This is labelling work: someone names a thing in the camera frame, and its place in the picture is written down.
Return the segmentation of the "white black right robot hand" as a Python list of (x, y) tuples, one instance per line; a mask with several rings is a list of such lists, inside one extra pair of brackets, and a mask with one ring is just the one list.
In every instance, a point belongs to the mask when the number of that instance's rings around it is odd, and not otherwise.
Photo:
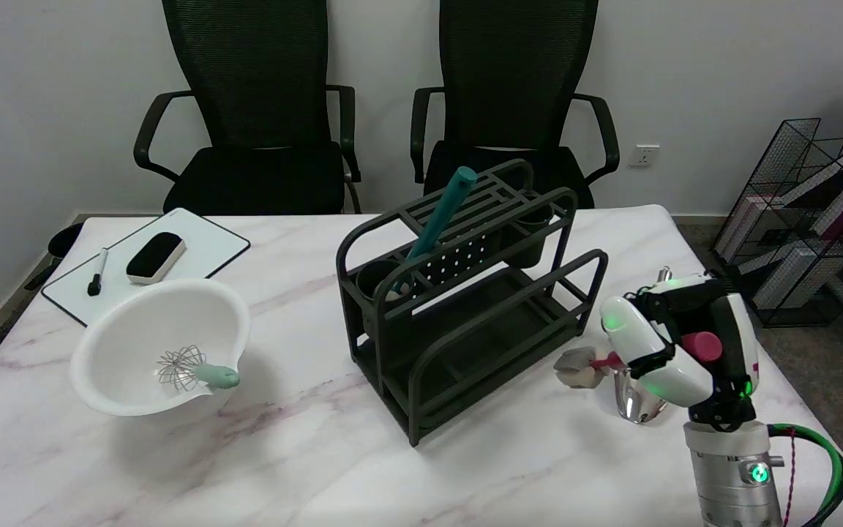
[(660, 280), (599, 306), (632, 379), (693, 422), (732, 433), (756, 418), (759, 344), (745, 302), (711, 270)]

